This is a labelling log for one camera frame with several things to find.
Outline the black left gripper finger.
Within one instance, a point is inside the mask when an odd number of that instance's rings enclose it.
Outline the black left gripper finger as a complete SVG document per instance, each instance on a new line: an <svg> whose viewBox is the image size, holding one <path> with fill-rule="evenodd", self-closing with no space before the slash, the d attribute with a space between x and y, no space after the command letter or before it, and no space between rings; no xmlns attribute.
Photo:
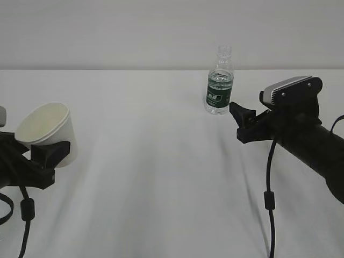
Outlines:
<svg viewBox="0 0 344 258"><path fill-rule="evenodd" d="M44 169L52 169L56 168L69 153L69 141L60 141L49 145L32 145L31 161Z"/></svg>

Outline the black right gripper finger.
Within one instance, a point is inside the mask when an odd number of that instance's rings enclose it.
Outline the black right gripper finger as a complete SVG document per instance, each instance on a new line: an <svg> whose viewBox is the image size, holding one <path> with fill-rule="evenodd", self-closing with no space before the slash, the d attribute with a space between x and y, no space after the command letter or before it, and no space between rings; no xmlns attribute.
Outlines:
<svg viewBox="0 0 344 258"><path fill-rule="evenodd" d="M244 108L235 102L230 102L229 111L239 128L245 128L255 119L255 110Z"/></svg>

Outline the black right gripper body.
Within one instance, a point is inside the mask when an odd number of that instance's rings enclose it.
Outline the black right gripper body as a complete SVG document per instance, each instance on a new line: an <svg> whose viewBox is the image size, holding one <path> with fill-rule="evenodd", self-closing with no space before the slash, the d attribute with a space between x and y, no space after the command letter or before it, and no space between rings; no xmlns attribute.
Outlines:
<svg viewBox="0 0 344 258"><path fill-rule="evenodd" d="M320 123L319 105L285 106L267 109L260 114L255 111L255 119L245 128L238 127L236 137L240 142L265 141L281 136L288 130Z"/></svg>

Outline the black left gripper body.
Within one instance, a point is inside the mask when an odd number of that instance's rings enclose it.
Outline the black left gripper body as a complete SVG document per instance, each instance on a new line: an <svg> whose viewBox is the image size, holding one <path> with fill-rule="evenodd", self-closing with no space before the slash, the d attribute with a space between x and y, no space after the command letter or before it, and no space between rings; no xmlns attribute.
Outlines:
<svg viewBox="0 0 344 258"><path fill-rule="evenodd" d="M28 148L15 139L15 134L1 132L1 188L34 187L46 189L55 183L55 170L44 169L23 154Z"/></svg>

